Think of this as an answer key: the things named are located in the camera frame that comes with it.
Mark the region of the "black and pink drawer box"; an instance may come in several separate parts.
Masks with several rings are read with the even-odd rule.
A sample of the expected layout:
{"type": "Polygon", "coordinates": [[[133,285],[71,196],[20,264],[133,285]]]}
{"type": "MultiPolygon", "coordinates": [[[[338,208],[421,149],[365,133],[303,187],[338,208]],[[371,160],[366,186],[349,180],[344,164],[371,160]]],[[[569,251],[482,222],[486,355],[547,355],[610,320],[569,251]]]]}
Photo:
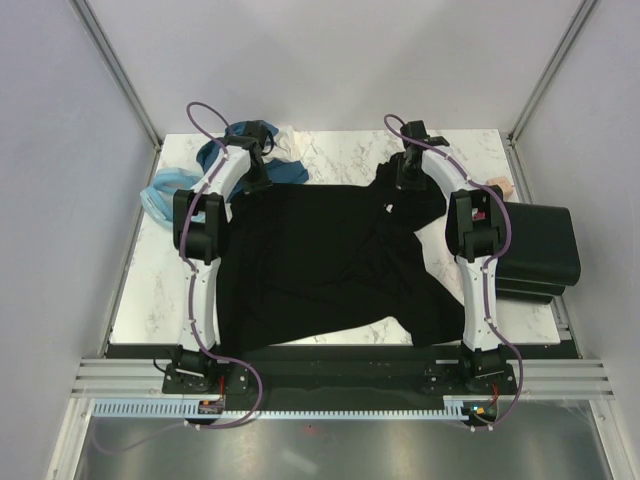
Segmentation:
{"type": "Polygon", "coordinates": [[[581,275],[570,211],[512,202],[506,208],[512,241],[498,260],[497,297],[548,304],[576,285],[581,275]]]}

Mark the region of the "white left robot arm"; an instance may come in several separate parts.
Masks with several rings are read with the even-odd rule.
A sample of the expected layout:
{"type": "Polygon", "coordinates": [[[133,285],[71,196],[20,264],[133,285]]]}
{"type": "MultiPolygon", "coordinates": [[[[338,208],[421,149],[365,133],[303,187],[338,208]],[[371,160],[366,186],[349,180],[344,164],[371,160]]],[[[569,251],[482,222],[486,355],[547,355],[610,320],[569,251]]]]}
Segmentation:
{"type": "Polygon", "coordinates": [[[203,178],[173,197],[173,241],[184,262],[186,307],[179,345],[209,351],[217,332],[216,277],[229,246],[226,203],[241,181],[249,194],[271,186],[262,160],[264,142],[227,136],[217,142],[218,156],[203,178]]]}

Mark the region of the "black t shirt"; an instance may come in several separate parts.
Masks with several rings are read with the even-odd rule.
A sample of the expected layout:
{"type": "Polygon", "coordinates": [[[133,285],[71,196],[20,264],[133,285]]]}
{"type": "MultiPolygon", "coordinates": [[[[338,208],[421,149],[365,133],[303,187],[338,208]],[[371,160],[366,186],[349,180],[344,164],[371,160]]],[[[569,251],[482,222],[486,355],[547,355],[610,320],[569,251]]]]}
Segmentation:
{"type": "Polygon", "coordinates": [[[417,232],[446,211],[440,188],[276,184],[231,202],[216,304],[229,355],[392,317],[417,347],[461,338],[463,305],[424,264],[417,232]]]}

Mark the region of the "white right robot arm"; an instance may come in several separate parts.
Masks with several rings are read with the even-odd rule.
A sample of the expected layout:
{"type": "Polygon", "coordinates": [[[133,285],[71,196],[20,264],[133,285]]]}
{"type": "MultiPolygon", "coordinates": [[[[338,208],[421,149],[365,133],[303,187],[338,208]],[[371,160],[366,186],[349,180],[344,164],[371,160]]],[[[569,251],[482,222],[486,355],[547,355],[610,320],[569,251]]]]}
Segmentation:
{"type": "Polygon", "coordinates": [[[404,141],[396,186],[416,190],[428,178],[448,198],[445,241],[459,268],[465,312],[462,343],[471,354],[495,352],[501,345],[497,327],[496,270],[509,249],[512,227],[502,195],[473,180],[442,139],[435,145],[404,141]]]}

